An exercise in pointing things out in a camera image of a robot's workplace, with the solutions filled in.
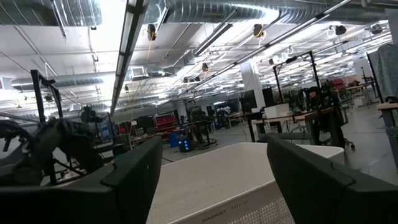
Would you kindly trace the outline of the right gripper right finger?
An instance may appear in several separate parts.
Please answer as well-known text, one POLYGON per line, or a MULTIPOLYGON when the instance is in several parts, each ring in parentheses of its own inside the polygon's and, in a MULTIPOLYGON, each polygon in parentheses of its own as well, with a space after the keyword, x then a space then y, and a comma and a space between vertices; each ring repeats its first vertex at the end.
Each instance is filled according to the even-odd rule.
POLYGON ((398 186, 267 136, 267 157, 295 224, 398 224, 398 186))

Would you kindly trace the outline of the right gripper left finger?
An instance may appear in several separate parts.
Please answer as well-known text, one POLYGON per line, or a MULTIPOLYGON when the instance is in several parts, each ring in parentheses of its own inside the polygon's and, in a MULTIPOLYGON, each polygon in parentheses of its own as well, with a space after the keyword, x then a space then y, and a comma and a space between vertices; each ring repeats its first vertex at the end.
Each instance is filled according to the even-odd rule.
POLYGON ((0 224, 146 224, 162 150, 153 137, 61 187, 0 187, 0 224))

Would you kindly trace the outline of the white perforated plastic basket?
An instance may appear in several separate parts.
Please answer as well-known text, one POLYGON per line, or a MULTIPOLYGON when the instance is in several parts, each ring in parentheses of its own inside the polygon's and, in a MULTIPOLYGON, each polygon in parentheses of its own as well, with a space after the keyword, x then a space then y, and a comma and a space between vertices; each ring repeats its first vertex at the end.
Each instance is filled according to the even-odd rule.
POLYGON ((146 224, 294 224, 267 144, 242 142, 161 167, 146 224))

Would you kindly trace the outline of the background computer monitor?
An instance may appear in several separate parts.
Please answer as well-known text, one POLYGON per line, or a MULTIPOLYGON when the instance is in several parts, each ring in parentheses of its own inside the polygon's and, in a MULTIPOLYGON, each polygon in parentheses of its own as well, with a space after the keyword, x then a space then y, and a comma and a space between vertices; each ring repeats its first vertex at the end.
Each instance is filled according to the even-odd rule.
POLYGON ((100 116, 99 137, 103 142, 114 142, 113 122, 109 113, 100 116))

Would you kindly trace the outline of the black office chair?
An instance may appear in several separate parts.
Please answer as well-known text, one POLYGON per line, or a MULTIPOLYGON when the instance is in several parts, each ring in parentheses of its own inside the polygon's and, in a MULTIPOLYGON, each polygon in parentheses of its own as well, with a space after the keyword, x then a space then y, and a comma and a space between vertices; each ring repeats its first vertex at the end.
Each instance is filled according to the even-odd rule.
POLYGON ((356 150, 354 142, 345 138, 342 126, 348 123, 345 112, 339 106, 319 109, 315 111, 316 117, 312 121, 312 141, 317 146, 338 146, 349 147, 352 151, 356 150), (327 140, 321 140, 321 133, 329 133, 327 140))

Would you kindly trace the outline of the blue lit floor device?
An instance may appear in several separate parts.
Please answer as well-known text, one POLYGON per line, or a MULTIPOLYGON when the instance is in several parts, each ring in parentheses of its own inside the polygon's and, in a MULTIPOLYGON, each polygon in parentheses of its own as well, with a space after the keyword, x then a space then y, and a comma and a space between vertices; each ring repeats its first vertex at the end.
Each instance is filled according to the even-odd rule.
POLYGON ((182 138, 178 140, 178 148, 180 152, 193 151, 192 141, 189 138, 182 138))

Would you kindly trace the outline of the wooden background table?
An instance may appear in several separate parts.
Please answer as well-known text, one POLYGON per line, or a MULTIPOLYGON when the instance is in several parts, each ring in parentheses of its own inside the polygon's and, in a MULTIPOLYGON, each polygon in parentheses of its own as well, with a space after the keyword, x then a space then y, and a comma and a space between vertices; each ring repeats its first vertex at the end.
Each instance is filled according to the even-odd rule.
POLYGON ((319 118, 321 115, 327 114, 331 119, 333 119, 333 112, 334 108, 325 108, 322 110, 318 111, 310 111, 306 112, 304 114, 300 115, 289 115, 289 116, 282 116, 282 117, 275 117, 275 118, 266 118, 266 119, 252 119, 248 120, 248 125, 249 125, 249 133, 251 136, 251 141, 256 142, 256 137, 253 131, 253 126, 257 128, 257 132, 259 135, 264 135, 265 134, 265 128, 264 126, 267 124, 279 122, 280 126, 283 125, 283 123, 288 124, 289 122, 293 123, 298 123, 299 121, 305 121, 305 131, 302 133, 282 133, 278 132, 276 135, 280 138, 284 139, 308 139, 310 141, 310 144, 315 145, 315 134, 313 132, 313 120, 316 118, 319 118))

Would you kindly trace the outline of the red tool cabinet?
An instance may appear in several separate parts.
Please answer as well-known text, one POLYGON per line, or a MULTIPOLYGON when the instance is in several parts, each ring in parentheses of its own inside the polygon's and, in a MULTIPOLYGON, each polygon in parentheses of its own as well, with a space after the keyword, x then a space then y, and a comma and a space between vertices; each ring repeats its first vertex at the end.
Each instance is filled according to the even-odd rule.
POLYGON ((159 133, 170 133, 177 127, 177 120, 173 113, 158 115, 155 125, 159 133))

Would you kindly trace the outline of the white background box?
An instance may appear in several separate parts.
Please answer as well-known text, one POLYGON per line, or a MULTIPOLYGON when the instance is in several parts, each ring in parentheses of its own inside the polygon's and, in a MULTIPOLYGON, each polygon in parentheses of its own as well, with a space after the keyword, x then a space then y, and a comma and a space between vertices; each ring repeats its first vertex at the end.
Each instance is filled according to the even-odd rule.
POLYGON ((290 115, 290 107, 288 103, 269 106, 264 109, 265 118, 278 118, 290 115))

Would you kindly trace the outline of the person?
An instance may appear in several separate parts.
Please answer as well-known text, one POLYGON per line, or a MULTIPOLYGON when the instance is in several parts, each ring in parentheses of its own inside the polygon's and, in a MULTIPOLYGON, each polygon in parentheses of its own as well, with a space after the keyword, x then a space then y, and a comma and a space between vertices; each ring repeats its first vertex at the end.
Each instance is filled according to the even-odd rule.
POLYGON ((317 87, 310 87, 308 93, 308 109, 310 111, 321 110, 331 107, 330 96, 317 87))

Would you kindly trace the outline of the wooden table grey leg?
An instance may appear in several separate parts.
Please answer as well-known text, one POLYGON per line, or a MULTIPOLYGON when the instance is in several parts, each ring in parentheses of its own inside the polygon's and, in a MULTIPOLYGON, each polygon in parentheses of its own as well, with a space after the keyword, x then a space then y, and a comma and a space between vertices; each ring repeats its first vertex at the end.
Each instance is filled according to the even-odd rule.
POLYGON ((398 173, 398 119, 394 118, 393 111, 398 110, 398 103, 381 103, 377 105, 386 127, 386 134, 391 147, 394 164, 398 173))

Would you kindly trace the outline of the long ceiling light bar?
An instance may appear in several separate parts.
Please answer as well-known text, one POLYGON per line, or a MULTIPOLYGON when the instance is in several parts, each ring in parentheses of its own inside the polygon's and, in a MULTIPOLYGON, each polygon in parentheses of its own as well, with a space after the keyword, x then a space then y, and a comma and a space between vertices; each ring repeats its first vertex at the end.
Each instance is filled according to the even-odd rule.
POLYGON ((144 22, 148 4, 149 0, 128 0, 126 2, 111 107, 109 111, 111 116, 114 114, 119 100, 127 69, 131 62, 136 42, 144 22))
POLYGON ((232 28, 233 24, 223 23, 217 26, 213 32, 199 44, 197 48, 193 50, 193 55, 199 57, 208 47, 212 45, 219 37, 221 37, 226 31, 232 28))

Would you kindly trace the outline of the green tarp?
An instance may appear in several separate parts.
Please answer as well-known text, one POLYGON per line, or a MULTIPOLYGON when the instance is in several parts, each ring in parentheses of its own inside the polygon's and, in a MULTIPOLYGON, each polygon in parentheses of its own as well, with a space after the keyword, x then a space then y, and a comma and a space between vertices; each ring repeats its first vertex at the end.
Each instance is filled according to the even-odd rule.
POLYGON ((380 46, 369 54, 382 99, 398 98, 398 44, 380 46))

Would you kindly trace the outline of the black frame post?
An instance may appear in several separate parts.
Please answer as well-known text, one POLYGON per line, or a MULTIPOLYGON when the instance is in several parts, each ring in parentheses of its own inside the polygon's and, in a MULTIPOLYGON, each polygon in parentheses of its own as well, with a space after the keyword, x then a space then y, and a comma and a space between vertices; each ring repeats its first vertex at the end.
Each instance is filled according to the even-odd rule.
POLYGON ((40 123, 45 123, 46 118, 44 114, 44 102, 41 94, 41 86, 49 88, 53 94, 53 100, 58 109, 59 118, 63 118, 62 104, 60 92, 57 88, 54 87, 55 80, 48 80, 43 75, 40 74, 38 70, 31 70, 30 75, 32 77, 32 83, 34 87, 35 99, 37 103, 37 111, 39 113, 39 121, 40 123))

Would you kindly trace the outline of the black background rig frame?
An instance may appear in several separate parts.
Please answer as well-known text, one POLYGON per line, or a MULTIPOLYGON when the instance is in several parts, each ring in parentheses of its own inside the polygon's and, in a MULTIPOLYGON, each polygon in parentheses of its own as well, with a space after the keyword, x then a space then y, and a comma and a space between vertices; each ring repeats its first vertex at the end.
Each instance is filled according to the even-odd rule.
POLYGON ((290 64, 290 63, 295 63, 295 62, 302 61, 302 60, 307 60, 307 58, 308 58, 309 61, 310 61, 311 68, 312 68, 312 70, 313 70, 313 77, 314 77, 314 79, 315 79, 315 83, 317 84, 317 88, 320 88, 320 87, 321 87, 320 81, 319 81, 319 78, 318 78, 316 63, 315 63, 315 59, 314 59, 314 56, 313 56, 313 52, 312 52, 312 51, 308 51, 308 52, 305 52, 305 53, 303 53, 303 54, 299 54, 299 55, 290 57, 290 58, 288 58, 286 61, 274 65, 273 68, 272 68, 272 69, 273 69, 273 72, 274 72, 275 80, 276 80, 276 82, 277 82, 277 91, 278 91, 279 100, 280 100, 279 103, 285 103, 285 101, 284 101, 284 96, 283 96, 283 94, 282 94, 282 90, 281 90, 280 83, 279 83, 279 73, 280 73, 280 70, 282 69, 282 67, 283 67, 284 65, 288 65, 288 64, 290 64))

